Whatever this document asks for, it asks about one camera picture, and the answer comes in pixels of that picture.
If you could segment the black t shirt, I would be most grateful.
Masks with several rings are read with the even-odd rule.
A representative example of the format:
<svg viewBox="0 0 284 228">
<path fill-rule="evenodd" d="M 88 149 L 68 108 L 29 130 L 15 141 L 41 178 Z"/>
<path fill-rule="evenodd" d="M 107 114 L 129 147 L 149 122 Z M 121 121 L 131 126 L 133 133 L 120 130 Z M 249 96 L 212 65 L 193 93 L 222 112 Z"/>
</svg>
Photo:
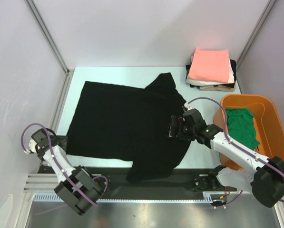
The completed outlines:
<svg viewBox="0 0 284 228">
<path fill-rule="evenodd" d="M 198 81 L 198 80 L 193 80 L 188 78 L 188 74 L 191 68 L 191 65 L 186 65 L 186 83 L 190 84 L 190 87 L 198 87 L 198 86 L 211 86 L 211 85 L 231 85 L 231 84 L 235 84 L 237 77 L 236 77 L 236 72 L 235 72 L 235 67 L 236 67 L 236 62 L 232 59 L 230 59 L 230 63 L 229 63 L 229 72 L 230 72 L 230 76 L 229 76 L 229 80 L 228 83 L 226 84 L 221 84 L 219 82 L 210 82 L 210 81 Z"/>
<path fill-rule="evenodd" d="M 170 73 L 145 88 L 85 82 L 67 132 L 69 155 L 131 161 L 127 181 L 171 175 L 190 142 L 168 137 L 185 99 Z"/>
</svg>

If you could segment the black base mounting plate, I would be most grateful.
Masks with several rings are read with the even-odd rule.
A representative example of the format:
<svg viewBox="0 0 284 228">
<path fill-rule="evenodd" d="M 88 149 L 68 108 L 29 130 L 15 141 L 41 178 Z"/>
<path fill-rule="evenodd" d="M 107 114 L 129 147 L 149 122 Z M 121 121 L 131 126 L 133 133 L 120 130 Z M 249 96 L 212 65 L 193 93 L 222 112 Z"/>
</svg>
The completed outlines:
<svg viewBox="0 0 284 228">
<path fill-rule="evenodd" d="M 126 180 L 129 168 L 101 168 L 88 167 L 88 171 L 93 175 L 101 174 L 109 179 L 109 187 L 183 187 L 192 189 L 195 179 L 204 177 L 211 169 L 174 169 L 172 175 L 167 178 L 140 181 L 130 183 Z"/>
</svg>

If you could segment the beige folded t shirt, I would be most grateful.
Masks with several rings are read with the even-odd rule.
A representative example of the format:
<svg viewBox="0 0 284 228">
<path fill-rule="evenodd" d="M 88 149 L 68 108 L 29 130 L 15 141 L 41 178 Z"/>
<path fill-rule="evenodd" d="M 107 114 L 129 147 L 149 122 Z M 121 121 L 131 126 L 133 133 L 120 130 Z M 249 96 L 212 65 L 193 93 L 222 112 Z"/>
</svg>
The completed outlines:
<svg viewBox="0 0 284 228">
<path fill-rule="evenodd" d="M 236 89 L 236 84 L 231 85 L 206 85 L 206 86 L 199 86 L 199 91 L 223 91 L 223 92 L 233 92 Z"/>
</svg>

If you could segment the black folded t shirt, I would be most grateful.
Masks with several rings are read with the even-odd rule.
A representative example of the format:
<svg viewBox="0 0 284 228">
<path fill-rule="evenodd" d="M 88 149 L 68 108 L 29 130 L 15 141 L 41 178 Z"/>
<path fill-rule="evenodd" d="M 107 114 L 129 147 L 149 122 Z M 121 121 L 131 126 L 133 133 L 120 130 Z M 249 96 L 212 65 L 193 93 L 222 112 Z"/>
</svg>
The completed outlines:
<svg viewBox="0 0 284 228">
<path fill-rule="evenodd" d="M 231 85 L 231 84 L 235 84 L 237 77 L 236 77 L 236 72 L 235 72 L 235 67 L 236 67 L 236 62 L 232 59 L 230 59 L 230 63 L 229 63 L 229 72 L 230 72 L 230 76 L 229 76 L 229 80 L 228 83 L 226 84 L 221 84 L 219 82 L 210 82 L 210 81 L 198 81 L 198 80 L 193 80 L 188 78 L 188 74 L 191 68 L 191 65 L 186 65 L 186 83 L 190 84 L 190 87 L 198 87 L 198 86 L 211 86 L 211 85 Z"/>
</svg>

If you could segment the left aluminium corner post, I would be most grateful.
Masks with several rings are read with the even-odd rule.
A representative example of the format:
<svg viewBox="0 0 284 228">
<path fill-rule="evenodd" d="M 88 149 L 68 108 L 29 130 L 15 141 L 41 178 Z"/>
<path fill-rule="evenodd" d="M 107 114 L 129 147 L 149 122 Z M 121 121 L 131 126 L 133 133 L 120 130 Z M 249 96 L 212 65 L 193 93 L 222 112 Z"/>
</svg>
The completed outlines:
<svg viewBox="0 0 284 228">
<path fill-rule="evenodd" d="M 47 25 L 46 25 L 46 22 L 43 19 L 35 1 L 24 0 L 24 2 L 26 3 L 32 17 L 34 18 L 37 26 L 39 27 L 42 35 L 44 36 L 44 39 L 47 42 L 49 48 L 51 49 L 52 54 L 54 55 L 55 59 L 57 60 L 57 63 L 61 67 L 64 74 L 67 75 L 70 72 L 70 70 L 67 67 L 67 64 L 66 64 L 64 58 L 62 57 L 61 52 L 60 52 L 54 38 L 52 37 L 52 35 L 51 35 Z"/>
</svg>

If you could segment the orange plastic bin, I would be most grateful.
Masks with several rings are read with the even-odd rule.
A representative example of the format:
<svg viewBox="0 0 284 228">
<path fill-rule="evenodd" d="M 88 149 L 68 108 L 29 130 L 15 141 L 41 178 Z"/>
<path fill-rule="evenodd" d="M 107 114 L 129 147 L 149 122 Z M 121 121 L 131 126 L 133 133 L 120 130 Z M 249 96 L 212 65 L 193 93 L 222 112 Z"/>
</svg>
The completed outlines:
<svg viewBox="0 0 284 228">
<path fill-rule="evenodd" d="M 275 156 L 284 161 L 284 130 L 274 104 L 261 95 L 226 95 L 221 100 L 225 108 L 249 109 L 254 116 L 256 139 L 259 146 L 253 150 L 269 158 Z"/>
</svg>

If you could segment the green t shirt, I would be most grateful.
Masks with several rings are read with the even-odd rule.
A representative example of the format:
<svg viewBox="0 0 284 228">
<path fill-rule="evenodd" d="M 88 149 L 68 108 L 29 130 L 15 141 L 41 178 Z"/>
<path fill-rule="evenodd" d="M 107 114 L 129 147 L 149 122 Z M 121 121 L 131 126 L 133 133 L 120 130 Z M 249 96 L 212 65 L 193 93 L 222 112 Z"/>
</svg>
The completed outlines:
<svg viewBox="0 0 284 228">
<path fill-rule="evenodd" d="M 229 135 L 242 145 L 255 150 L 260 142 L 256 139 L 252 112 L 245 108 L 227 108 L 226 115 Z"/>
</svg>

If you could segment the right aluminium corner post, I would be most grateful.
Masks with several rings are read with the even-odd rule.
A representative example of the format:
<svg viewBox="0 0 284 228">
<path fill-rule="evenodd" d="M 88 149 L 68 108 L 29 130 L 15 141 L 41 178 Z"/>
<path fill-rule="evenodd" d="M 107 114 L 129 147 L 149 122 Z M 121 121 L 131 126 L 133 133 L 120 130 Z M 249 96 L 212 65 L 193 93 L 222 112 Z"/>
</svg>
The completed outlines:
<svg viewBox="0 0 284 228">
<path fill-rule="evenodd" d="M 262 14 L 260 15 L 259 20 L 257 21 L 251 35 L 248 38 L 248 41 L 246 43 L 246 45 L 244 46 L 238 60 L 237 60 L 237 65 L 236 65 L 236 69 L 238 70 L 241 66 L 241 64 L 243 63 L 246 55 L 248 54 L 250 48 L 252 47 L 256 37 L 258 36 L 261 28 L 263 27 L 263 25 L 265 24 L 267 18 L 269 17 L 271 11 L 273 10 L 275 4 L 277 3 L 277 0 L 269 0 L 262 12 Z"/>
</svg>

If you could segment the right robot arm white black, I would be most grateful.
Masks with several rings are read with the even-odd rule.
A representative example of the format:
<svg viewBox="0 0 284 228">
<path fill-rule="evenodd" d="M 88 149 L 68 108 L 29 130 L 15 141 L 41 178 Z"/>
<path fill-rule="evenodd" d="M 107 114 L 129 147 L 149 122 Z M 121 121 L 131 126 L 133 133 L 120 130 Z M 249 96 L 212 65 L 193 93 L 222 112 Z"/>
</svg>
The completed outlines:
<svg viewBox="0 0 284 228">
<path fill-rule="evenodd" d="M 209 186 L 213 190 L 228 186 L 246 191 L 268 208 L 284 197 L 284 161 L 276 156 L 270 159 L 247 148 L 219 126 L 207 124 L 197 109 L 189 109 L 182 116 L 172 116 L 168 136 L 197 141 L 241 167 L 240 170 L 216 167 L 214 176 L 209 178 Z"/>
</svg>

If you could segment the pink folded t shirt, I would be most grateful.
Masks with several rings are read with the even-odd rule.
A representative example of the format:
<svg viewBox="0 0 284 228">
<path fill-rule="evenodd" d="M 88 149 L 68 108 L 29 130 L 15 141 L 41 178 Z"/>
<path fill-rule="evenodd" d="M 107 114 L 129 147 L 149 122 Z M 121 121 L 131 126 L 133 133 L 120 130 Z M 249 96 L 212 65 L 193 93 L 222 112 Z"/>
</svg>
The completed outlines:
<svg viewBox="0 0 284 228">
<path fill-rule="evenodd" d="M 199 81 L 226 83 L 229 80 L 229 51 L 196 49 L 188 78 Z"/>
</svg>

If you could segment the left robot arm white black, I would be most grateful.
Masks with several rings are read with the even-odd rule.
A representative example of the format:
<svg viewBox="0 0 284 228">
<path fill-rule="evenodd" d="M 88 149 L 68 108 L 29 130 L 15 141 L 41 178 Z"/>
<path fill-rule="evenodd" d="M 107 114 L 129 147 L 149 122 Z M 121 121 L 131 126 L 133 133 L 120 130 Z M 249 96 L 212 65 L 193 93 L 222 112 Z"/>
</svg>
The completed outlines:
<svg viewBox="0 0 284 228">
<path fill-rule="evenodd" d="M 56 195 L 79 215 L 85 214 L 108 188 L 108 178 L 92 175 L 85 167 L 73 167 L 65 152 L 67 137 L 56 135 L 39 123 L 28 125 L 21 135 L 26 154 L 36 154 L 51 166 L 58 180 Z"/>
</svg>

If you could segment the aluminium corner post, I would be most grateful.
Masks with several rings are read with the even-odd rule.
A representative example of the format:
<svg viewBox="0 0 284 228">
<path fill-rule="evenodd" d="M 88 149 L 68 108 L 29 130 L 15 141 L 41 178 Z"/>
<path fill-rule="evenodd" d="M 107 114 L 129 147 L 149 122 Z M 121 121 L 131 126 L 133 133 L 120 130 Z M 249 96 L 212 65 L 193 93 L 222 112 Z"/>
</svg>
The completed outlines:
<svg viewBox="0 0 284 228">
<path fill-rule="evenodd" d="M 269 0 L 262 12 L 262 14 L 260 15 L 259 20 L 257 21 L 251 35 L 248 38 L 248 41 L 246 43 L 246 45 L 244 46 L 238 60 L 237 60 L 237 65 L 236 65 L 236 69 L 238 70 L 241 66 L 241 64 L 243 63 L 246 55 L 248 54 L 250 48 L 252 47 L 256 37 L 258 36 L 261 28 L 263 27 L 263 25 L 265 24 L 267 18 L 269 17 L 271 11 L 273 10 L 275 4 L 277 3 L 277 0 Z"/>
<path fill-rule="evenodd" d="M 24 2 L 26 3 L 32 17 L 34 18 L 37 26 L 39 27 L 42 35 L 44 36 L 44 39 L 47 42 L 49 48 L 51 49 L 52 54 L 54 55 L 55 59 L 57 60 L 57 63 L 61 67 L 64 74 L 67 75 L 70 72 L 70 70 L 67 67 L 67 64 L 66 64 L 64 58 L 62 57 L 61 52 L 60 52 L 54 38 L 52 37 L 52 35 L 51 35 L 47 25 L 46 25 L 46 22 L 43 19 L 35 1 L 24 0 Z"/>
</svg>

